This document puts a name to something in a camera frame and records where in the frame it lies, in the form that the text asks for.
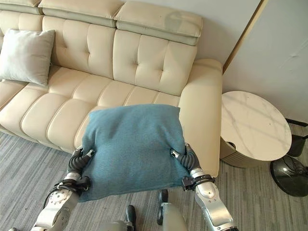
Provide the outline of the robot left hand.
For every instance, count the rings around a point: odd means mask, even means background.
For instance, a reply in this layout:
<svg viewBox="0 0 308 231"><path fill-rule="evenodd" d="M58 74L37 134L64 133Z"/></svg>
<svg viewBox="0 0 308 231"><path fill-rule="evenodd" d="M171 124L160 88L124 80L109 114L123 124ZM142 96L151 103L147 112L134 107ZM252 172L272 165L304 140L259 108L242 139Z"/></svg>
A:
<svg viewBox="0 0 308 231"><path fill-rule="evenodd" d="M68 164L67 164L67 173L77 173L82 174L84 168L87 166L90 159L95 155L94 150L89 150L84 154L83 148L74 150Z"/></svg>

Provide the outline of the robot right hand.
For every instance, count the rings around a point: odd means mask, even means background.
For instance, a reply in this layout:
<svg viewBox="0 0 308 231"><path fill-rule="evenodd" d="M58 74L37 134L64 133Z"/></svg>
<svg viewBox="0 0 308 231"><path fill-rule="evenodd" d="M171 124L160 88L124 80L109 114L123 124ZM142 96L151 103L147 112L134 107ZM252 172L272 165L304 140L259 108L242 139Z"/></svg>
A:
<svg viewBox="0 0 308 231"><path fill-rule="evenodd" d="M180 154L174 149L170 149L170 155L176 158L180 164L191 172L194 169L201 168L197 155L188 143L185 143L185 153Z"/></svg>

